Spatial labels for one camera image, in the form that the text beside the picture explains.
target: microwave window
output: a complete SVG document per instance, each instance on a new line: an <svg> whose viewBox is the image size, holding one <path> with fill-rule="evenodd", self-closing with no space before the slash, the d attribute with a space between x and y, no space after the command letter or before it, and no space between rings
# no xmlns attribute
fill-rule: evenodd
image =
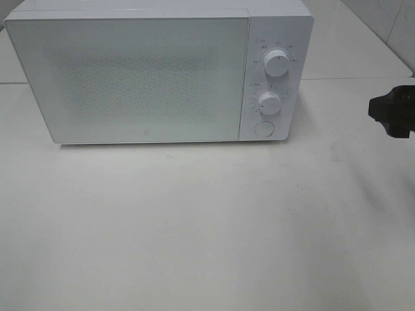
<svg viewBox="0 0 415 311"><path fill-rule="evenodd" d="M214 122L216 47L51 51L71 122Z"/></svg>
<svg viewBox="0 0 415 311"><path fill-rule="evenodd" d="M238 139L247 18L8 29L57 143Z"/></svg>

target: black object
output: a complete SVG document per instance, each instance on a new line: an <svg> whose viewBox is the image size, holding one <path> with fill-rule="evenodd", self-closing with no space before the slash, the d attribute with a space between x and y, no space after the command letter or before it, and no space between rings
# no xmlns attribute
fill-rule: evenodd
<svg viewBox="0 0 415 311"><path fill-rule="evenodd" d="M409 138L415 132L415 86L397 86L385 96L369 101L369 116L391 137Z"/></svg>

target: white knob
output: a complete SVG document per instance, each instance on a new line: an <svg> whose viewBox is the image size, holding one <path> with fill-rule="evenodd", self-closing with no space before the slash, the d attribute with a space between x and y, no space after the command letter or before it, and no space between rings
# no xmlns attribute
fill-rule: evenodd
<svg viewBox="0 0 415 311"><path fill-rule="evenodd" d="M275 115L281 110L283 104L277 93L265 92L258 98L258 106L264 115Z"/></svg>
<svg viewBox="0 0 415 311"><path fill-rule="evenodd" d="M284 75L290 65L290 56L281 49L268 52L264 57L264 68L270 76Z"/></svg>

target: table surface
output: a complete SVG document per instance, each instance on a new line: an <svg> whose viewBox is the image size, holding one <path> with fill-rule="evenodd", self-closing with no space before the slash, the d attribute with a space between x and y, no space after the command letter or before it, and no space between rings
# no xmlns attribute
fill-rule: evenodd
<svg viewBox="0 0 415 311"><path fill-rule="evenodd" d="M303 79L410 77L412 71L339 0L305 0L315 24ZM0 84L26 82L5 30Z"/></svg>
<svg viewBox="0 0 415 311"><path fill-rule="evenodd" d="M414 310L415 141L303 80L288 141L58 146L0 86L3 310Z"/></svg>

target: microwave oven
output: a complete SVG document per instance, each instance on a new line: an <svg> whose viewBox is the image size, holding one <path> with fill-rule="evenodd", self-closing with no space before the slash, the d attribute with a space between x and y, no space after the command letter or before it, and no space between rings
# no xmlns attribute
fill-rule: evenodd
<svg viewBox="0 0 415 311"><path fill-rule="evenodd" d="M25 0L5 19L54 142L282 140L300 0Z"/></svg>

